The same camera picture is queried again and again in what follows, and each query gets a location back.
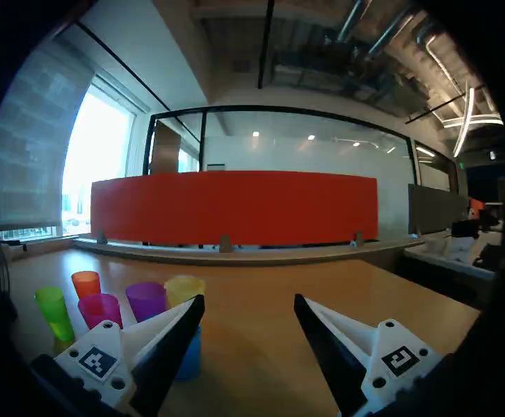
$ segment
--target orange plastic cup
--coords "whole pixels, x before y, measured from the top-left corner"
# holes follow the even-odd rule
[[[73,280],[74,289],[77,291],[79,299],[87,295],[100,294],[100,276],[98,272],[94,271],[81,271],[71,275]]]

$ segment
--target ceiling light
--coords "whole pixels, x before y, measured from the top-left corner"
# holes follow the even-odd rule
[[[469,121],[471,120],[471,116],[473,116],[473,103],[474,103],[474,88],[471,87],[467,91],[467,95],[469,96],[468,100],[465,102],[465,114],[463,115],[463,125],[459,131],[459,136],[457,137],[457,143],[454,147],[454,158],[457,158],[459,152],[461,152],[461,147],[465,142],[465,138],[467,137],[467,132],[469,131]]]
[[[444,129],[447,129],[449,127],[461,126],[462,124],[463,121],[454,121],[450,123],[444,121]],[[479,120],[471,120],[469,124],[504,124],[504,122],[501,121],[500,119],[479,119]]]
[[[434,157],[434,156],[435,156],[435,154],[433,154],[433,153],[432,153],[432,152],[430,152],[430,151],[427,151],[427,150],[426,150],[426,149],[424,149],[424,148],[421,148],[420,146],[417,146],[415,149],[416,149],[417,151],[422,152],[423,154],[427,154],[428,156],[432,156],[432,157]]]
[[[445,129],[449,127],[461,126],[463,124],[463,117],[455,117],[454,119],[443,120],[442,125]],[[500,124],[504,122],[498,113],[491,113],[487,115],[473,115],[469,124]]]

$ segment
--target roller shade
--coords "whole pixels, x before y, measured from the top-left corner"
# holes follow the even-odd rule
[[[65,155],[93,77],[55,41],[18,72],[0,107],[0,230],[61,223]]]

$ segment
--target pink plastic cup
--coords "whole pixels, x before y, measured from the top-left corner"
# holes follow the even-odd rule
[[[93,329],[104,320],[110,320],[123,328],[119,301],[113,295],[92,294],[79,300],[79,310],[89,329]]]
[[[166,310],[166,289],[156,282],[133,284],[125,294],[139,323]]]

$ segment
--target black window frame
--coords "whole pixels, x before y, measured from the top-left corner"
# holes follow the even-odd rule
[[[370,129],[375,129],[383,133],[388,133],[394,135],[400,139],[405,140],[407,144],[407,150],[409,153],[409,159],[411,160],[411,168],[413,173],[413,183],[419,184],[419,179],[417,177],[417,167],[414,156],[414,149],[411,143],[411,138],[402,133],[396,132],[394,130],[388,129],[383,126],[378,126],[377,124],[367,122],[366,120],[355,119],[354,117],[349,117],[345,115],[338,115],[336,113],[329,113],[325,111],[312,110],[308,108],[300,107],[289,107],[289,106],[265,106],[262,104],[233,104],[229,106],[205,106],[205,107],[193,107],[193,108],[182,108],[175,111],[166,111],[162,113],[157,113],[150,116],[150,123],[148,124],[148,132],[146,136],[145,154],[143,158],[143,175],[148,175],[149,163],[148,157],[150,155],[150,148],[152,146],[152,134],[156,126],[156,122],[162,119],[175,118],[179,119],[179,116],[190,115],[202,113],[202,120],[200,123],[200,139],[199,139],[199,152],[198,152],[198,166],[199,171],[204,170],[204,149],[205,149],[205,135],[206,135],[206,122],[209,113],[230,113],[230,112],[272,112],[272,113],[291,113],[296,115],[306,115],[306,116],[317,116],[324,117],[327,119],[338,120],[340,122],[347,122],[351,124],[357,124],[363,127],[368,127]]]

